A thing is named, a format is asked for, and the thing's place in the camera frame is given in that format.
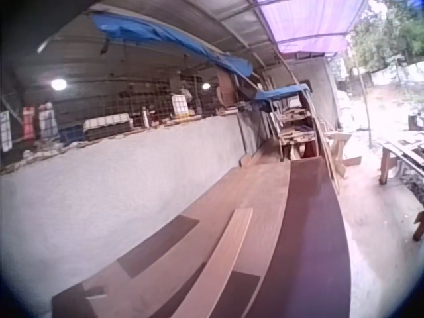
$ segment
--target wooden table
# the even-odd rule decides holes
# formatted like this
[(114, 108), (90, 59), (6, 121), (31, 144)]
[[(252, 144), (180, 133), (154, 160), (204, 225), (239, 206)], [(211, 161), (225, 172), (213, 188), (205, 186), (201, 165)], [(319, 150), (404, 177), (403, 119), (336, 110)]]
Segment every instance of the wooden table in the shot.
[[(387, 184), (389, 170), (395, 167), (399, 160), (424, 178), (424, 133), (408, 131), (400, 137), (399, 140), (387, 140), (383, 145), (381, 174), (378, 180), (382, 186)], [(424, 235), (424, 213), (418, 214), (415, 223), (419, 223), (419, 226), (413, 239), (419, 241)]]

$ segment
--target building wall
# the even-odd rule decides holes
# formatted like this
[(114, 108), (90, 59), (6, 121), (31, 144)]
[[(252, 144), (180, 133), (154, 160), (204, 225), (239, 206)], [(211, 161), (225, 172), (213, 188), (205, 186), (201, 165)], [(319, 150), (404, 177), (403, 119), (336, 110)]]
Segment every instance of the building wall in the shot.
[[(242, 125), (253, 151), (257, 134)], [(147, 239), (244, 153), (231, 115), (106, 139), (2, 176), (6, 276), (47, 312), (53, 295)]]
[[(312, 58), (289, 64), (299, 81), (309, 80), (313, 90), (312, 101), (320, 118), (336, 127), (339, 114), (337, 87), (326, 58)], [(266, 71), (276, 88), (293, 85), (294, 82), (283, 66)]]

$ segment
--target pink tarp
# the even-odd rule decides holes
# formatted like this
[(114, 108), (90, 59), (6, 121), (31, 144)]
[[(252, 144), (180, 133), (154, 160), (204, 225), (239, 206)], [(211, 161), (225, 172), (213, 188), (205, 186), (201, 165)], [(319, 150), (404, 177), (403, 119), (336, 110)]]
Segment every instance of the pink tarp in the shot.
[(346, 49), (345, 34), (367, 4), (367, 0), (288, 0), (261, 9), (281, 52), (339, 52)]

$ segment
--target blue tarp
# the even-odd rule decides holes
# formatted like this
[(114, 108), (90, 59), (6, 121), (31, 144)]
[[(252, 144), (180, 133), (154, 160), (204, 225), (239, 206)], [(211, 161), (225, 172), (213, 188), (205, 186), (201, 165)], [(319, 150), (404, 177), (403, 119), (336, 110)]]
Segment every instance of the blue tarp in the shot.
[(164, 42), (177, 44), (207, 58), (209, 61), (232, 73), (249, 76), (253, 72), (252, 64), (248, 60), (214, 52), (203, 43), (166, 25), (109, 13), (94, 13), (91, 18), (96, 27), (101, 32), (104, 32), (111, 40), (119, 39), (135, 43)]
[(257, 101), (277, 101), (296, 96), (300, 91), (307, 91), (309, 93), (308, 85), (300, 84), (278, 88), (273, 91), (258, 91), (254, 98)]

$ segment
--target green foliage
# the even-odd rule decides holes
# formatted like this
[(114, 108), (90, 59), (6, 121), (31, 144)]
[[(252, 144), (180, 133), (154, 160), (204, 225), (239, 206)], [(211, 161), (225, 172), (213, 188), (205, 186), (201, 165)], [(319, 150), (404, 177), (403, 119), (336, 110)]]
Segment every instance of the green foliage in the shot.
[(387, 12), (369, 7), (352, 34), (352, 46), (358, 63), (368, 71), (385, 68), (391, 57), (424, 55), (424, 22), (405, 1), (379, 0)]

